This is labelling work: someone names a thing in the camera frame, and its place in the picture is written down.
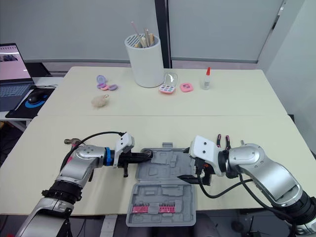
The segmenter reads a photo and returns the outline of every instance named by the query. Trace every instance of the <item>mouse pad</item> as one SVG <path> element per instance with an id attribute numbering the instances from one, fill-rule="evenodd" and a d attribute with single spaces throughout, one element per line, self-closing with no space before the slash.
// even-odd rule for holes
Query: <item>mouse pad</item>
<path id="1" fill-rule="evenodd" d="M 26 98 L 16 110 L 10 110 L 10 112 L 5 116 L 6 118 L 22 118 L 22 119 L 33 119 L 38 115 L 41 107 L 49 96 L 53 93 L 54 89 L 35 89 L 41 90 L 45 93 L 44 98 L 37 102 L 36 104 L 31 105 Z"/>

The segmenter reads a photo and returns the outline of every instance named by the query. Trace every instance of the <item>gray wall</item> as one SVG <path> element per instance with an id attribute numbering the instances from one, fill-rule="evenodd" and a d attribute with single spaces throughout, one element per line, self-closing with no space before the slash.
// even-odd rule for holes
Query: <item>gray wall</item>
<path id="1" fill-rule="evenodd" d="M 257 63 L 283 0 L 169 0 L 173 60 Z"/>
<path id="2" fill-rule="evenodd" d="M 155 1 L 1 0 L 0 42 L 27 61 L 127 61 L 131 21 L 158 36 Z"/>
<path id="3" fill-rule="evenodd" d="M 263 59 L 258 67 L 264 69 L 287 112 L 295 115 L 306 143 L 316 152 L 316 1 L 288 0 L 287 4 L 301 4 L 301 8 L 274 58 L 268 64 Z"/>

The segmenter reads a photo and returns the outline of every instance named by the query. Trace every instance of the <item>red bit holder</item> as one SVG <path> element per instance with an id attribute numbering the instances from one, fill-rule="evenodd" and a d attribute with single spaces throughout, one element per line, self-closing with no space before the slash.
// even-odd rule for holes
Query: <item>red bit holder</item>
<path id="1" fill-rule="evenodd" d="M 148 206 L 133 206 L 132 213 L 148 213 Z"/>
<path id="2" fill-rule="evenodd" d="M 160 206 L 159 213 L 175 213 L 174 206 Z"/>

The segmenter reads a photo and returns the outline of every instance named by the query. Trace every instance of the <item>blue ring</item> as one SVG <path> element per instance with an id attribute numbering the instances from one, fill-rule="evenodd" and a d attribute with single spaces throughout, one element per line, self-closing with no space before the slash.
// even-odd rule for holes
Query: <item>blue ring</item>
<path id="1" fill-rule="evenodd" d="M 106 166 L 110 166 L 112 159 L 111 159 L 111 150 L 110 148 L 106 147 L 105 150 L 107 151 L 107 164 Z"/>
<path id="2" fill-rule="evenodd" d="M 37 102 L 36 104 L 30 104 L 28 101 L 26 101 L 25 102 L 25 107 L 26 108 L 36 108 L 36 107 L 38 107 L 38 106 L 41 106 L 41 105 L 43 105 L 45 103 L 45 101 L 39 101 L 39 102 Z"/>

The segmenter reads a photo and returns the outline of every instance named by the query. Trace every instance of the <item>laptop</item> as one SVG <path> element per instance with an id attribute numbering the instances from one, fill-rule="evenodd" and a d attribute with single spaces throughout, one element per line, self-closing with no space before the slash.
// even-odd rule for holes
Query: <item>laptop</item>
<path id="1" fill-rule="evenodd" d="M 13 110 L 34 85 L 15 43 L 0 44 L 0 111 Z"/>

